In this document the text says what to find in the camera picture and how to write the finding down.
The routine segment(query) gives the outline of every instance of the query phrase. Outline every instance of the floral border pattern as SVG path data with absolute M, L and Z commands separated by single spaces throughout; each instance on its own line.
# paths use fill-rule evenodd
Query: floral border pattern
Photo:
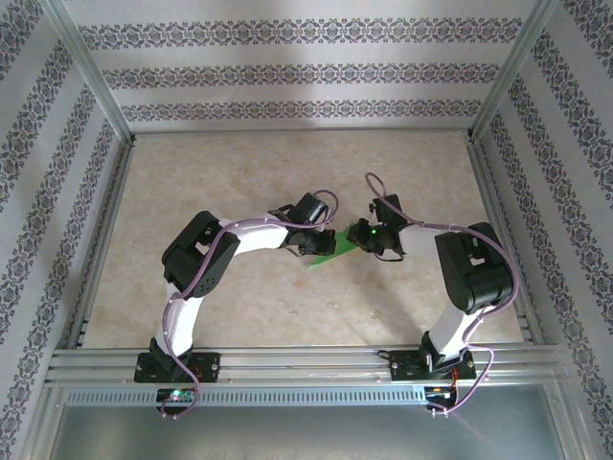
M 575 80 L 564 57 L 551 35 L 545 31 L 533 47 L 533 57 L 543 77 L 549 83 L 566 123 L 573 130 L 583 154 L 592 168 L 594 177 L 605 192 L 604 197 L 613 200 L 613 143 L 602 128 L 601 121 Z
M 585 279 L 590 282 L 590 290 L 597 297 L 596 304 L 602 310 L 602 318 L 609 325 L 609 333 L 613 334 L 613 274 L 609 271 L 609 264 L 604 261 L 604 253 L 592 235 L 592 226 L 585 221 L 581 203 L 557 156 L 556 146 L 550 140 L 526 83 L 521 78 L 513 82 L 509 96 L 549 184 L 560 217 L 567 225 L 566 232 L 576 248 L 575 253 L 579 256 Z
M 85 222 L 89 218 L 94 194 L 114 139 L 113 128 L 105 120 L 79 186 L 79 193 L 73 204 L 62 241 L 59 244 L 57 257 L 49 273 L 49 281 L 44 288 L 41 304 L 36 309 L 33 327 L 28 333 L 27 345 L 23 349 L 24 355 L 19 359 L 17 373 L 13 376 L 14 385 L 7 397 L 9 403 L 2 409 L 0 460 L 11 458 L 11 446 L 15 442 L 14 435 L 21 427 L 21 416 L 25 414 L 25 405 L 32 395 L 36 382 L 35 378 L 40 371 L 40 360 L 43 358 L 44 350 L 47 347 L 59 301 L 66 286 L 66 279 L 70 274 L 70 265 L 76 255 Z
M 0 152 L 0 213 L 4 211 L 3 204 L 9 200 L 11 189 L 21 174 L 25 160 L 30 156 L 34 140 L 42 128 L 42 122 L 47 119 L 51 105 L 56 100 L 68 71 L 73 65 L 70 54 L 61 43 L 57 42 L 54 51 L 47 58 L 45 65 L 36 78 L 23 104 L 23 110 L 17 115 L 17 121 L 12 125 L 12 131 L 7 134 Z
M 283 64 L 163 67 L 103 71 L 111 89 L 257 84 L 492 83 L 497 64 Z
M 538 325 L 538 329 L 540 330 L 540 334 L 543 338 L 544 343 L 549 343 L 548 337 L 547 337 L 547 332 L 545 331 L 545 329 L 543 328 L 542 324 L 543 322 L 540 319 L 540 314 L 538 312 L 538 308 L 536 307 L 536 299 L 533 295 L 533 290 L 530 286 L 530 283 L 528 282 L 528 275 L 526 274 L 526 267 L 524 266 L 524 262 L 520 257 L 520 252 L 519 252 L 519 246 L 517 245 L 517 241 L 515 240 L 515 236 L 513 234 L 513 232 L 511 231 L 511 221 L 509 220 L 509 216 L 507 215 L 507 210 L 505 209 L 504 203 L 502 202 L 502 198 L 500 197 L 500 194 L 498 193 L 498 183 L 496 182 L 496 178 L 493 176 L 492 172 L 491 172 L 491 167 L 489 166 L 489 161 L 487 158 L 487 151 L 486 151 L 486 146 L 483 143 L 483 140 L 479 141 L 479 147 L 481 149 L 481 157 L 484 159 L 486 166 L 488 167 L 488 174 L 489 174 L 489 178 L 491 179 L 491 183 L 494 186 L 494 192 L 496 193 L 496 198 L 498 199 L 498 203 L 500 204 L 500 211 L 502 212 L 502 217 L 505 220 L 505 225 L 507 225 L 507 229 L 509 230 L 509 237 L 511 238 L 511 244 L 513 246 L 513 251 L 515 253 L 516 260 L 517 260 L 517 264 L 519 265 L 519 270 L 521 272 L 521 276 L 522 276 L 522 281 L 524 283 L 524 287 L 526 288 L 526 293 L 528 294 L 528 297 L 530 298 L 530 303 L 533 307 L 533 313 L 534 316 L 536 317 L 536 323 Z
M 613 78 L 613 14 L 609 6 L 602 0 L 562 0 L 562 4 L 573 16 L 608 76 Z
M 4 335 L 11 326 L 14 309 L 21 300 L 24 282 L 30 276 L 30 268 L 42 244 L 42 237 L 47 231 L 51 215 L 56 208 L 59 196 L 72 160 L 77 154 L 87 122 L 96 106 L 96 98 L 89 87 L 85 85 L 79 93 L 73 111 L 70 114 L 64 133 L 59 138 L 51 163 L 43 176 L 36 193 L 32 211 L 26 217 L 23 233 L 17 238 L 12 258 L 6 266 L 6 273 L 0 278 L 0 345 L 4 343 Z
M 21 47 L 32 34 L 43 15 L 38 2 L 15 0 L 2 13 L 0 20 L 0 81 L 11 70 L 11 65 L 21 53 Z
M 494 116 L 489 128 L 505 165 L 524 223 L 532 239 L 533 250 L 538 258 L 545 285 L 551 293 L 552 307 L 556 311 L 562 333 L 567 340 L 567 346 L 571 350 L 573 362 L 582 381 L 583 391 L 587 396 L 587 402 L 592 406 L 592 416 L 594 422 L 599 426 L 599 434 L 602 437 L 604 449 L 608 455 L 613 457 L 613 419 L 611 419 L 613 406 L 611 405 L 611 397 L 607 394 L 606 383 L 599 375 L 600 368 L 594 362 L 594 351 L 590 346 L 587 332 L 579 321 L 575 302 L 569 292 L 564 274 L 560 270 L 556 252 L 552 248 L 549 234 L 543 225 L 528 178 L 524 174 L 515 146 L 500 113 Z M 488 158 L 486 155 L 485 157 L 489 174 L 493 178 Z M 495 182 L 494 188 L 500 200 L 500 192 Z
M 66 326 L 64 327 L 64 333 L 62 335 L 62 341 L 59 343 L 58 348 L 66 347 L 66 345 L 68 344 L 68 339 L 70 338 L 70 334 L 72 333 L 73 328 L 75 327 L 75 320 L 77 319 L 77 312 L 79 311 L 81 302 L 83 300 L 83 294 L 85 293 L 85 285 L 87 284 L 87 281 L 89 280 L 92 268 L 94 267 L 94 262 L 96 260 L 94 256 L 96 255 L 98 244 L 101 241 L 100 236 L 102 235 L 102 228 L 104 227 L 104 222 L 107 217 L 108 206 L 110 204 L 111 197 L 113 195 L 113 190 L 117 186 L 116 179 L 119 175 L 119 170 L 125 161 L 125 156 L 129 152 L 130 152 L 130 147 L 128 145 L 126 144 L 119 145 L 119 150 L 117 152 L 117 159 L 115 160 L 116 161 L 115 168 L 113 170 L 113 173 L 108 179 L 108 184 L 110 186 L 106 190 L 106 195 L 104 196 L 102 208 L 99 213 L 100 218 L 98 219 L 98 223 L 96 224 L 96 230 L 94 231 L 94 234 L 92 236 L 92 245 L 86 257 L 87 262 L 85 264 L 85 269 L 83 270 L 83 274 L 81 276 L 79 294 L 77 295 L 77 300 L 75 301 L 75 306 L 72 308 L 70 317 L 66 321 Z
M 80 26 L 90 50 L 290 43 L 511 43 L 520 18 L 330 18 Z
M 123 105 L 129 122 L 295 118 L 472 117 L 481 101 L 366 100 Z

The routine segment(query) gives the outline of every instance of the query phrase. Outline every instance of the tiled floor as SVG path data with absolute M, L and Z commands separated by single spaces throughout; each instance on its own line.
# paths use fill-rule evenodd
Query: tiled floor
M 166 298 L 161 255 L 197 212 L 258 217 L 330 188 L 341 199 L 333 227 L 342 230 L 368 216 L 366 171 L 416 218 L 486 218 L 460 133 L 141 136 L 84 346 L 148 345 Z M 200 310 L 194 345 L 418 343 L 446 302 L 438 260 L 385 264 L 354 250 L 307 270 L 311 259 L 284 250 L 236 257 Z M 489 320 L 474 339 L 522 341 L 514 312 Z

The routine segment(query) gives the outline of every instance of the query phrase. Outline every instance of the green object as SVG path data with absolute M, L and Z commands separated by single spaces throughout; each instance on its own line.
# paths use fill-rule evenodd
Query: green object
M 347 234 L 349 233 L 349 229 L 352 227 L 352 225 L 353 224 L 350 223 L 345 230 L 342 232 L 336 232 L 334 235 L 334 239 L 336 240 L 336 249 L 334 250 L 334 254 L 330 254 L 329 256 L 317 256 L 311 265 L 308 266 L 308 268 L 320 265 L 329 261 L 330 259 L 334 259 L 335 257 L 341 256 L 355 249 L 357 246 L 352 242 L 347 241 Z

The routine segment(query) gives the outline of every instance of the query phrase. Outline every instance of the enclosure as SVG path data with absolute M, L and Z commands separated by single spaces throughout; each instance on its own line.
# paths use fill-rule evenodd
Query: enclosure
M 0 9 L 0 458 L 613 458 L 609 0 Z M 134 372 L 169 244 L 321 189 L 340 232 L 367 172 L 415 219 L 488 221 L 518 267 L 472 400 L 432 420 L 379 356 L 441 316 L 437 258 L 262 250 L 197 316 L 216 383 L 161 420 L 172 385 Z

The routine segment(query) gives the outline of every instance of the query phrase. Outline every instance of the patterned wallpaper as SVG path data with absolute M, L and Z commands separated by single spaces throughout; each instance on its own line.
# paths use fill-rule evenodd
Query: patterned wallpaper
M 598 458 L 613 458 L 612 29 L 606 2 L 561 2 L 482 144 Z
M 140 132 L 468 128 L 533 3 L 82 0 L 66 6 Z
M 120 146 L 39 5 L 0 2 L 0 459 L 74 313 Z

